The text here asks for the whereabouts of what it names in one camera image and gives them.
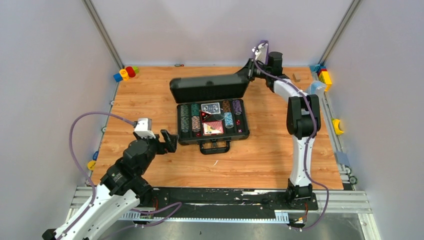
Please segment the olive blue chip stack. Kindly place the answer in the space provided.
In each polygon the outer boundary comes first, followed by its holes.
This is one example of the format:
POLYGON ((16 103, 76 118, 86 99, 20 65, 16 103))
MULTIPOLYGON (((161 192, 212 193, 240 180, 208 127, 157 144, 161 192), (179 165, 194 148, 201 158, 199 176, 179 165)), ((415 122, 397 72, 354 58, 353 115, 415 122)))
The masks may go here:
POLYGON ((182 117, 182 118, 185 118, 185 117, 189 117, 190 116, 190 114, 191 114, 191 112, 190 112, 190 107, 189 107, 189 105, 187 105, 187 104, 182 104, 181 106, 180 106, 180 116, 182 117))
POLYGON ((190 130, 190 118, 188 116, 182 116, 180 118, 181 131, 187 133, 190 130))

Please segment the purple poker chip stack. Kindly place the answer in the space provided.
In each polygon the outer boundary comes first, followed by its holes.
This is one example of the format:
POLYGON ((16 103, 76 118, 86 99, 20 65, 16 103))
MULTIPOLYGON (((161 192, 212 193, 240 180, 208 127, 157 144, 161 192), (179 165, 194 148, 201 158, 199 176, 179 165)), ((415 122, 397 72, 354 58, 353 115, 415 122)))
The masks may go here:
POLYGON ((232 106, 233 106, 233 112, 235 115, 241 115, 242 114, 242 104, 240 102, 240 100, 235 99, 232 101, 232 106))

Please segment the teal green chip stack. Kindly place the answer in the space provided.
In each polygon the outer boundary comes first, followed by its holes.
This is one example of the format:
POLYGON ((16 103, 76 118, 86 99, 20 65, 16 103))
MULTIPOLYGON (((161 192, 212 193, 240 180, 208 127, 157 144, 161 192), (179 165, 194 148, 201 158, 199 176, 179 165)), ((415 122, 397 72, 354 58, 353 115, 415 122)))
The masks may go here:
POLYGON ((192 117, 194 117, 194 116, 199 117, 200 116, 200 109, 199 109, 199 105, 197 103, 192 103, 190 105, 190 110, 191 110, 191 116, 192 117))

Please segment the black triangular all-in marker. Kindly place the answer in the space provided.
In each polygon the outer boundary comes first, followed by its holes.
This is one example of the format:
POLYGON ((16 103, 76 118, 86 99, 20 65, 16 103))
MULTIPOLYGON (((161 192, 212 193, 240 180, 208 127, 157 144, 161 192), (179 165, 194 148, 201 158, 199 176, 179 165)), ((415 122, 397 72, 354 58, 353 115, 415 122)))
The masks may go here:
POLYGON ((200 111, 200 119, 202 122, 210 122, 212 120, 213 114, 209 112, 200 111))

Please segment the red playing card deck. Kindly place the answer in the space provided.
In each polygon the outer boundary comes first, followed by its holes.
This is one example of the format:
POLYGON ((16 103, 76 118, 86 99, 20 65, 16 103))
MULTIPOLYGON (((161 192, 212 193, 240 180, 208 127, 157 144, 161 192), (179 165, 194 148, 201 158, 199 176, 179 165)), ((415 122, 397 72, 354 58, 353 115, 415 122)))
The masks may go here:
POLYGON ((203 135, 222 135, 224 134, 224 127, 222 121, 207 121, 202 123, 203 135))

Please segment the black poker set case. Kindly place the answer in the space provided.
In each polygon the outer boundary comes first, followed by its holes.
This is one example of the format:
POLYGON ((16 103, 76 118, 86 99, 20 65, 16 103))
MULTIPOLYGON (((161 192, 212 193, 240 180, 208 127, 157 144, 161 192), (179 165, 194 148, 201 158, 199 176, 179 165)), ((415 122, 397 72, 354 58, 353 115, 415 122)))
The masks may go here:
POLYGON ((177 77, 169 82, 170 92, 177 104, 177 134, 178 142, 183 146, 198 145, 199 151, 203 155, 223 154, 230 150, 231 142, 245 140, 250 135, 248 117, 243 101, 243 96, 248 88, 248 83, 243 83, 240 79, 240 71, 232 74, 195 76, 195 77, 177 77), (225 122, 222 120, 224 134, 203 135, 203 123, 200 117, 201 137, 197 137, 192 131, 191 104, 196 103, 201 110, 201 104, 220 103, 221 113, 224 114, 222 102, 228 100, 231 105, 231 113, 234 120, 233 128, 225 128, 225 122), (242 113, 235 115, 233 110, 233 100, 240 100, 242 113), (190 108, 190 130, 181 131, 181 105, 189 105, 190 108))

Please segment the clear round dealer button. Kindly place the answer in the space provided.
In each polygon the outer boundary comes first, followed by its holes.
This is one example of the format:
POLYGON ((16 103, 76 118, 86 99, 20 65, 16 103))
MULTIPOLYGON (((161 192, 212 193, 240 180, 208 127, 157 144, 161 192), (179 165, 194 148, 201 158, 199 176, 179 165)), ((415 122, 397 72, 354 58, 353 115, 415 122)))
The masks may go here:
POLYGON ((216 121, 222 121, 225 119, 225 115, 223 113, 213 114, 213 117, 216 121))

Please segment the light blue chip stack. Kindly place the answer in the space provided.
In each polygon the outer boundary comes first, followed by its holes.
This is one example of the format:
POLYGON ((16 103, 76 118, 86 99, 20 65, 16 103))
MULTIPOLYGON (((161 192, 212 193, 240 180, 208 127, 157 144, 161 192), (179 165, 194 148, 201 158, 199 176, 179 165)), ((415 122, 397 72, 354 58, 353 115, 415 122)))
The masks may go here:
POLYGON ((224 112, 224 126, 226 129, 231 129, 234 127, 233 114, 231 112, 224 112))

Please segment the purple metronome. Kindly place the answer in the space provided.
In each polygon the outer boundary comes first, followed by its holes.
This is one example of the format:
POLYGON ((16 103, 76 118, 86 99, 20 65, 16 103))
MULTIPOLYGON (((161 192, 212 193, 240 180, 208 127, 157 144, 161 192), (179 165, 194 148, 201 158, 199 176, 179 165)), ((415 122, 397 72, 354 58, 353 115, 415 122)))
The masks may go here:
POLYGON ((268 46, 269 41, 268 40, 261 40, 260 43, 258 44, 258 47, 263 48, 265 46, 268 46))

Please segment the brown poker chip stack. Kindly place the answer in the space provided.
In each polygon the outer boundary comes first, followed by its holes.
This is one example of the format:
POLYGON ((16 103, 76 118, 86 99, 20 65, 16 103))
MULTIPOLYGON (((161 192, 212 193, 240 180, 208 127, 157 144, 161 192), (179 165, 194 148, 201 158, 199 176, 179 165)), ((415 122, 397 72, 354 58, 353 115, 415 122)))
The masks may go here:
POLYGON ((222 102, 222 109, 225 113, 230 113, 231 112, 231 104, 229 100, 224 100, 222 102))

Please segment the clear plastic bag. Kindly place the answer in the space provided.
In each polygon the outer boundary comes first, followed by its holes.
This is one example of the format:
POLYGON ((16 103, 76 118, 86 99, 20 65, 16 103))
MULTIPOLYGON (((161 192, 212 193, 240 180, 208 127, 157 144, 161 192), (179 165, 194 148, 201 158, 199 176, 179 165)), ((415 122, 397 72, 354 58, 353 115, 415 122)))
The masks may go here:
POLYGON ((324 92, 327 89, 327 85, 319 80, 314 80, 305 92, 309 95, 317 95, 319 99, 324 98, 324 92))

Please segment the colourful toy blocks right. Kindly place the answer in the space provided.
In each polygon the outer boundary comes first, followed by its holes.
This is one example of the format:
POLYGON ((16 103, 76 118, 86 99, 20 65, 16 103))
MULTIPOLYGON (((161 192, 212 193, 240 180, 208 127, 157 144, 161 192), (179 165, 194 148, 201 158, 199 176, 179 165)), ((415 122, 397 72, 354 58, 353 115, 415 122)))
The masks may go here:
POLYGON ((315 64, 310 65, 309 69, 312 73, 315 73, 318 77, 318 80, 326 85, 325 92, 328 92, 332 86, 332 80, 327 68, 324 65, 315 64))

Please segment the colourful toy blocks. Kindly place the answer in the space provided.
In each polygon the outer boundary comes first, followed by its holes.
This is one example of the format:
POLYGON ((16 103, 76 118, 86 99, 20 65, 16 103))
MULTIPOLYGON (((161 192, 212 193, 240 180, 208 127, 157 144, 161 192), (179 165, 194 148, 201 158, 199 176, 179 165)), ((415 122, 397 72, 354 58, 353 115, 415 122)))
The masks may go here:
POLYGON ((326 85, 325 92, 328 92, 332 86, 332 80, 327 68, 324 65, 315 64, 310 65, 309 69, 312 73, 315 73, 318 77, 318 80, 326 85))
POLYGON ((136 66, 127 66, 126 68, 120 69, 118 73, 113 75, 114 80, 119 83, 121 81, 128 81, 134 78, 140 72, 136 66))

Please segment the colourful toy blocks left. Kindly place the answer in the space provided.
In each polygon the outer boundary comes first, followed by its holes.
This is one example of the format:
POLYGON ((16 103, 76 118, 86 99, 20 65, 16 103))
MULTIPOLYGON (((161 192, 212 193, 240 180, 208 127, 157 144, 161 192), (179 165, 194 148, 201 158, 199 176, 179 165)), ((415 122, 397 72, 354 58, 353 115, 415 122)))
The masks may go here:
POLYGON ((126 68, 120 69, 118 73, 113 75, 114 80, 119 83, 121 81, 128 81, 134 78, 140 72, 136 66, 127 66, 126 68))

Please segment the yellow curved toy piece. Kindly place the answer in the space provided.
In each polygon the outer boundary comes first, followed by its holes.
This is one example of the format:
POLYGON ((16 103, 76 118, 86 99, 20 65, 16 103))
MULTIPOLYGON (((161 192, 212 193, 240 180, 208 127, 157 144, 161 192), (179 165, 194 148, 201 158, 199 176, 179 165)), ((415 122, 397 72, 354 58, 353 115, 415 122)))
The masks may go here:
POLYGON ((332 119, 332 124, 333 124, 333 128, 334 128, 334 132, 336 135, 342 135, 344 133, 344 131, 341 128, 341 120, 338 118, 334 118, 332 119))

